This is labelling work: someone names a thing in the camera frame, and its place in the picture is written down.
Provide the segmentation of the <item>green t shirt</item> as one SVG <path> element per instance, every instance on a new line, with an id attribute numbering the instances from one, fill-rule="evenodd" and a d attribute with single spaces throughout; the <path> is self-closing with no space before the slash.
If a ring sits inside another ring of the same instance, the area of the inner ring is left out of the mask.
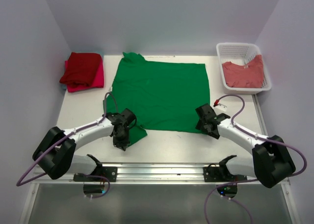
<path id="1" fill-rule="evenodd" d="M 136 53 L 124 53 L 112 83 L 112 96 L 103 102 L 105 112 L 131 110 L 136 125 L 131 144 L 147 136 L 147 130 L 200 133 L 195 111 L 210 102 L 205 64 L 148 61 Z"/>

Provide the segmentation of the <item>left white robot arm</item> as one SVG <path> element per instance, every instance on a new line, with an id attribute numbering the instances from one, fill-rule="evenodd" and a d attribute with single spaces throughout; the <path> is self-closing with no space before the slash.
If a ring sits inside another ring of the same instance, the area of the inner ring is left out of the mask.
<path id="1" fill-rule="evenodd" d="M 137 123 L 129 109 L 106 113 L 90 124 L 72 129 L 51 128 L 33 153 L 33 160 L 52 179 L 67 173 L 78 179 L 97 181 L 107 175 L 102 163 L 93 155 L 79 156 L 75 151 L 97 139 L 111 137 L 113 145 L 123 151 L 130 145 L 130 130 Z"/>

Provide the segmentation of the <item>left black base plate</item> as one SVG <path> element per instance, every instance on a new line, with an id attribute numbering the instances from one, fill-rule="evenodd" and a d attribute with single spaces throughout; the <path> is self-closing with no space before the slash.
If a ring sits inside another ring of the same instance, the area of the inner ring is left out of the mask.
<path id="1" fill-rule="evenodd" d="M 117 167 L 96 168 L 91 175 L 75 174 L 75 182 L 105 182 L 105 177 L 109 182 L 115 182 L 118 174 Z"/>

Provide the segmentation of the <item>salmon t shirt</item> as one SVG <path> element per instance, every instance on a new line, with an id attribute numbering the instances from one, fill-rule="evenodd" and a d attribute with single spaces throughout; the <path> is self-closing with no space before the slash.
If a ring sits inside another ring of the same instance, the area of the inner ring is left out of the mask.
<path id="1" fill-rule="evenodd" d="M 225 82 L 233 88 L 261 88 L 264 77 L 262 55 L 256 55 L 245 65 L 230 61 L 222 64 Z"/>

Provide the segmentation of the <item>aluminium mounting rail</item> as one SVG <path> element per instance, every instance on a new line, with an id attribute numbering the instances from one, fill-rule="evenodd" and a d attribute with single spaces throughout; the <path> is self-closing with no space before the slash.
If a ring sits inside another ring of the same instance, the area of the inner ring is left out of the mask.
<path id="1" fill-rule="evenodd" d="M 110 172 L 115 176 L 112 185 L 199 185 L 199 184 L 224 184 L 229 181 L 210 178 L 206 181 L 203 168 L 208 164 L 204 163 L 183 163 L 183 164 L 161 164 L 161 163 L 104 163 L 104 167 L 114 167 Z M 74 174 L 66 173 L 57 180 L 52 180 L 45 175 L 31 182 L 31 184 L 91 184 L 100 185 L 103 181 L 97 179 L 92 181 L 75 181 Z"/>

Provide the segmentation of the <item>light blue folded shirt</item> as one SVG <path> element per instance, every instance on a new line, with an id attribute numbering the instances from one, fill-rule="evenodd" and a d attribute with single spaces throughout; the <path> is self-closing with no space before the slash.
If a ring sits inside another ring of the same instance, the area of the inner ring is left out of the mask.
<path id="1" fill-rule="evenodd" d="M 67 90 L 67 86 L 65 84 L 61 84 L 61 88 L 62 90 L 66 91 Z"/>

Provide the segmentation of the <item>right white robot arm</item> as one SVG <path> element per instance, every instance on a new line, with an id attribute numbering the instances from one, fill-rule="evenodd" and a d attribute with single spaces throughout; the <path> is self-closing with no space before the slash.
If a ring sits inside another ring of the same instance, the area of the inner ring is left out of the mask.
<path id="1" fill-rule="evenodd" d="M 237 125 L 225 113 L 216 114 L 209 104 L 198 107 L 196 129 L 214 138 L 226 138 L 246 150 L 251 157 L 230 155 L 218 165 L 204 168 L 204 174 L 222 181 L 236 181 L 241 176 L 256 178 L 265 187 L 272 188 L 294 174 L 296 167 L 288 149 L 279 136 L 268 137 Z"/>

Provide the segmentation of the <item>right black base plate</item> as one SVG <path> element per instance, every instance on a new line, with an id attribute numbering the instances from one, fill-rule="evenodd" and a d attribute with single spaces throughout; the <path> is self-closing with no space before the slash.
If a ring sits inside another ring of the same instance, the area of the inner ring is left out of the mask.
<path id="1" fill-rule="evenodd" d="M 247 177 L 244 175 L 232 175 L 220 166 L 216 166 L 214 164 L 203 167 L 203 177 L 205 182 L 232 182 L 247 180 Z"/>

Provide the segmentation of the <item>dark red folded shirt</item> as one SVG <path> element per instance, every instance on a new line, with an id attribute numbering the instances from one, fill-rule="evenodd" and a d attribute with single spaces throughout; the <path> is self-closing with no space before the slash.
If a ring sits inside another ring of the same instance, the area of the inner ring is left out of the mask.
<path id="1" fill-rule="evenodd" d="M 72 52 L 59 82 L 71 87 L 91 86 L 101 62 L 102 57 L 97 53 Z"/>

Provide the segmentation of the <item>pink folded shirt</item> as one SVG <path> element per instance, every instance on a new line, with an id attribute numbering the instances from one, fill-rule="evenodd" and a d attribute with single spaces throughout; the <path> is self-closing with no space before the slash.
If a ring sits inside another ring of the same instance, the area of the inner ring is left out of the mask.
<path id="1" fill-rule="evenodd" d="M 103 88 L 105 85 L 103 62 L 100 61 L 96 71 L 78 70 L 70 76 L 70 84 L 67 90 L 70 93 L 89 90 L 93 88 Z"/>

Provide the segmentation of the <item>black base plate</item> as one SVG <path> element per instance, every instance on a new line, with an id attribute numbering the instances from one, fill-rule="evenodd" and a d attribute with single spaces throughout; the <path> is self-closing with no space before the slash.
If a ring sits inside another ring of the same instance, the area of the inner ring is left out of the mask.
<path id="1" fill-rule="evenodd" d="M 91 175 L 75 174 L 75 182 L 105 182 L 105 177 L 109 182 L 115 182 L 118 174 L 117 167 L 96 168 Z"/>
<path id="2" fill-rule="evenodd" d="M 247 177 L 244 175 L 232 175 L 220 166 L 216 166 L 214 164 L 203 167 L 203 177 L 205 182 L 232 182 L 247 180 Z"/>

